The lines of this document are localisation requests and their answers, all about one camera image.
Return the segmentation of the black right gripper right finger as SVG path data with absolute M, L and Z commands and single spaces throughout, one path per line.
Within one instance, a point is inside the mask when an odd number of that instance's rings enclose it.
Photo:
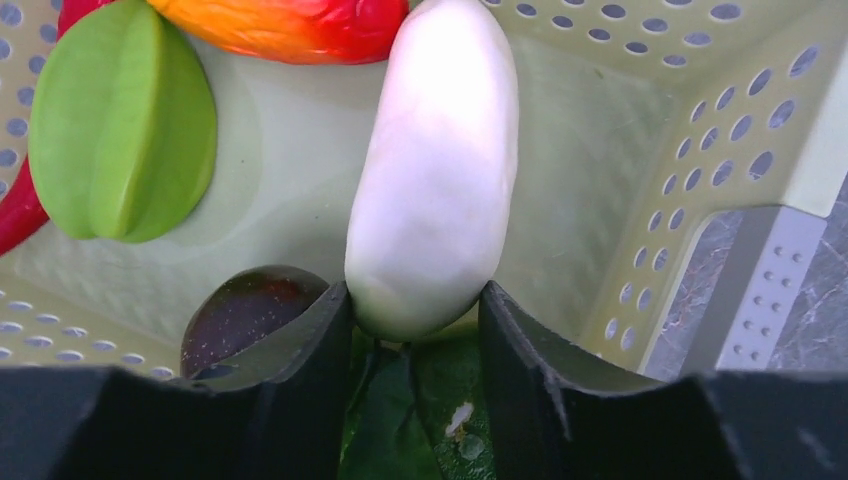
M 542 326 L 498 284 L 479 301 L 501 479 L 843 479 L 847 377 L 705 371 L 663 383 Z

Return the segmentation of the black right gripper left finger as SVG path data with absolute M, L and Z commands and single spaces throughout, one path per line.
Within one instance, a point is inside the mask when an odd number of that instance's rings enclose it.
M 336 283 L 190 380 L 121 367 L 1 371 L 5 479 L 333 479 L 353 316 Z

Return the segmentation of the white eggplant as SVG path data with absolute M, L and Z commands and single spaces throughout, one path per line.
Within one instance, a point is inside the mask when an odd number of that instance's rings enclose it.
M 471 309 L 505 244 L 519 89 L 506 35 L 478 1 L 424 1 L 387 63 L 347 229 L 360 328 L 395 343 Z

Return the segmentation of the dark purple plum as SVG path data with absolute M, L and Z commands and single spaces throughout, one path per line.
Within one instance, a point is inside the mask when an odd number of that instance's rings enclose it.
M 190 378 L 245 350 L 296 319 L 328 288 L 323 278 L 291 265 L 237 273 L 217 287 L 188 322 L 180 375 Z

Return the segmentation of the dark green round fruit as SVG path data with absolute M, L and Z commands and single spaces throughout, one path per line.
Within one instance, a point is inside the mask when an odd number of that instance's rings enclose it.
M 493 479 L 478 331 L 391 346 L 353 336 L 341 479 Z

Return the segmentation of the light green starfruit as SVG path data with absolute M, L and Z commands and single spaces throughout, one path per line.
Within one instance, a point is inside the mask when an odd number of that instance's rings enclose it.
M 29 161 L 50 219 L 75 239 L 141 243 L 206 192 L 215 101 L 181 32 L 143 1 L 86 15 L 49 54 L 29 120 Z

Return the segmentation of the red orange pepper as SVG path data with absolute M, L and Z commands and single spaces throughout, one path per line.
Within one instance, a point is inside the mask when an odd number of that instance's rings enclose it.
M 58 41 L 80 19 L 114 1 L 62 1 Z M 362 65 L 387 59 L 409 1 L 143 1 L 177 27 L 234 53 L 294 65 Z M 48 215 L 29 160 L 1 200 L 1 256 L 36 233 Z

